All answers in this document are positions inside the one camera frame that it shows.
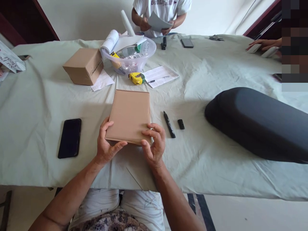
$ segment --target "hand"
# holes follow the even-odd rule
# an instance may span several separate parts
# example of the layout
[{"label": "hand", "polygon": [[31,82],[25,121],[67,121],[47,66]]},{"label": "hand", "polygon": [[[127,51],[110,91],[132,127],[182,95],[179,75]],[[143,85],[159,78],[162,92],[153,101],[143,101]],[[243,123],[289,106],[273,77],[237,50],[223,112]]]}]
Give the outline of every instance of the hand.
[{"label": "hand", "polygon": [[164,164],[162,156],[165,150],[166,133],[158,124],[148,124],[148,128],[152,128],[152,130],[142,131],[142,134],[153,137],[154,142],[152,146],[150,146],[146,140],[141,140],[141,145],[150,168],[156,169]]},{"label": "hand", "polygon": [[246,50],[249,50],[255,44],[261,44],[262,50],[265,51],[270,49],[271,47],[281,47],[281,39],[278,40],[258,39],[249,44],[249,47]]},{"label": "hand", "polygon": [[167,35],[167,34],[169,34],[169,32],[171,31],[171,29],[174,27],[175,21],[170,21],[169,23],[172,24],[171,27],[169,27],[169,28],[167,28],[167,29],[161,29],[161,32],[163,33],[164,36]]},{"label": "hand", "polygon": [[108,127],[113,125],[113,121],[108,121],[109,117],[107,117],[102,125],[99,128],[99,135],[97,138],[97,154],[96,154],[96,163],[99,165],[105,165],[116,155],[118,151],[120,151],[125,145],[127,145],[126,141],[120,141],[116,143],[115,146],[111,146],[107,140],[105,139],[106,130]]},{"label": "hand", "polygon": [[148,19],[147,17],[141,18],[141,23],[140,23],[140,30],[141,31],[147,31],[151,28],[151,26],[148,24]]}]

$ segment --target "white t-shirt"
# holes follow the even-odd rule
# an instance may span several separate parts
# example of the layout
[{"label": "white t-shirt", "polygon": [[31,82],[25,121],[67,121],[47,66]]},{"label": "white t-shirt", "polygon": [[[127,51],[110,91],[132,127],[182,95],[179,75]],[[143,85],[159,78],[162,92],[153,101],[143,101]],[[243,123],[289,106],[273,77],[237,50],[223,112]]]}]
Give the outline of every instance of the white t-shirt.
[{"label": "white t-shirt", "polygon": [[[192,0],[134,0],[133,7],[137,14],[143,14],[148,19],[154,11],[159,18],[169,22],[175,18],[176,15],[187,13],[192,5]],[[163,36],[162,33],[153,31],[151,29],[144,31],[148,38]]]}]

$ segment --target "cardboard box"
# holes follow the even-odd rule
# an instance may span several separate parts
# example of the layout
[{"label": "cardboard box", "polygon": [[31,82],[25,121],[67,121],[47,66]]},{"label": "cardboard box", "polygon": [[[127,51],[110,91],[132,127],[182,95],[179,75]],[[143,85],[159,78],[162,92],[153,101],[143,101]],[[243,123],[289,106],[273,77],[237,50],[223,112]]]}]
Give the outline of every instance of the cardboard box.
[{"label": "cardboard box", "polygon": [[141,133],[149,129],[150,93],[116,90],[109,121],[114,124],[107,129],[107,140],[141,145],[141,140],[145,139],[151,144],[151,138]]},{"label": "cardboard box", "polygon": [[80,48],[64,65],[75,84],[94,85],[103,70],[99,49]]}]

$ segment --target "pen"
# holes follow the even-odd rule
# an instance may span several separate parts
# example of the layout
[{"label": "pen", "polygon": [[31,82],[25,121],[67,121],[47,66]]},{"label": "pen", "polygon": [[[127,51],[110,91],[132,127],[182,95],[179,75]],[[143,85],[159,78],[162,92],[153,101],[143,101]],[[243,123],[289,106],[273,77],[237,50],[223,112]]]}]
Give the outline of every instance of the pen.
[{"label": "pen", "polygon": [[162,78],[160,78],[160,79],[158,79],[158,80],[165,79],[165,78],[168,78],[168,77],[170,77],[170,75],[167,75],[167,76],[165,76],[165,77],[162,77]]},{"label": "pen", "polygon": [[170,120],[166,114],[166,112],[164,111],[164,118],[166,120],[166,123],[168,125],[168,129],[169,129],[169,132],[170,132],[170,135],[171,135],[171,138],[175,138],[175,134],[174,134],[174,131],[173,131],[173,128],[171,126],[171,123],[170,123]]}]

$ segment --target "clear plastic bowl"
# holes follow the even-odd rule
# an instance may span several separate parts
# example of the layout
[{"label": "clear plastic bowl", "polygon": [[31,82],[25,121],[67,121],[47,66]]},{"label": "clear plastic bowl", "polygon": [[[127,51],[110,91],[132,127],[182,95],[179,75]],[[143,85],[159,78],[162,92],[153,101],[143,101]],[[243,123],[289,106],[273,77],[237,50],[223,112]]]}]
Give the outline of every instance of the clear plastic bowl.
[{"label": "clear plastic bowl", "polygon": [[156,51],[156,43],[149,38],[146,39],[149,42],[149,49],[147,51],[147,55],[140,58],[135,58],[135,59],[115,58],[109,55],[104,49],[102,50],[102,53],[107,59],[110,59],[111,63],[114,62],[113,69],[115,70],[115,72],[121,75],[129,75],[130,73],[133,72],[141,72],[148,58],[150,58]]}]

